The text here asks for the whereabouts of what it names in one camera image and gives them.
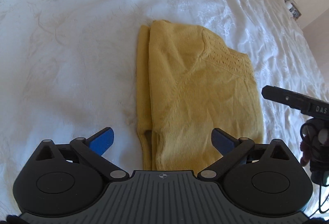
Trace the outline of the gloved right hand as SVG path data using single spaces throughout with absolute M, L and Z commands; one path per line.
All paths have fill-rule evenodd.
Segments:
M 311 118 L 301 126 L 302 139 L 300 160 L 304 167 L 309 165 L 311 181 L 328 187 L 328 121 Z

